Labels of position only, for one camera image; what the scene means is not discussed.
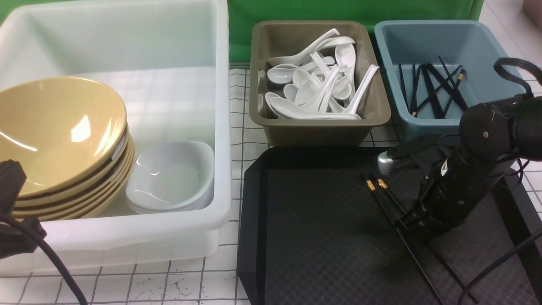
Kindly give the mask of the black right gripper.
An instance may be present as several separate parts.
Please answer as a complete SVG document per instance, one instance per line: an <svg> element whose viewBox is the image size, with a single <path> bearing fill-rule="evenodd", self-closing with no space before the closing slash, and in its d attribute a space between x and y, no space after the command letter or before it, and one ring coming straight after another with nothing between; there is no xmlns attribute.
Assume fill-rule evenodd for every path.
<svg viewBox="0 0 542 305"><path fill-rule="evenodd" d="M509 139L422 136L378 155L381 175L418 167L427 171L412 207L393 224L437 236L466 222L517 158Z"/></svg>

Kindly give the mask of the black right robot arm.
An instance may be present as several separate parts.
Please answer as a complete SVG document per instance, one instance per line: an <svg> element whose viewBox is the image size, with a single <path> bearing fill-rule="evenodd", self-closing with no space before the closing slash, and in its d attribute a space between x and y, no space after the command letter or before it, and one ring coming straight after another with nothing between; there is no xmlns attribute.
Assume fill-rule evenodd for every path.
<svg viewBox="0 0 542 305"><path fill-rule="evenodd" d="M517 159L541 161L541 98L507 71L522 68L541 81L541 69L520 58L498 58L494 71L524 93L467 108L459 120L453 148L441 145L447 134L404 141L382 154L383 175L416 164L427 168L418 197L393 224L438 235L465 223L468 216Z"/></svg>

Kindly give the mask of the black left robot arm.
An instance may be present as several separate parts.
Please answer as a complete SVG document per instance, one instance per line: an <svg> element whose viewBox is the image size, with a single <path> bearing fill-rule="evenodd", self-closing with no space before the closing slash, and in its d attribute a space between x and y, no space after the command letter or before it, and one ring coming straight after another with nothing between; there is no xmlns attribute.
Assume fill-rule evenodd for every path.
<svg viewBox="0 0 542 305"><path fill-rule="evenodd" d="M47 232L37 217L16 220L12 215L27 176L20 162L2 161L0 165L0 258L34 253L45 245Z"/></svg>

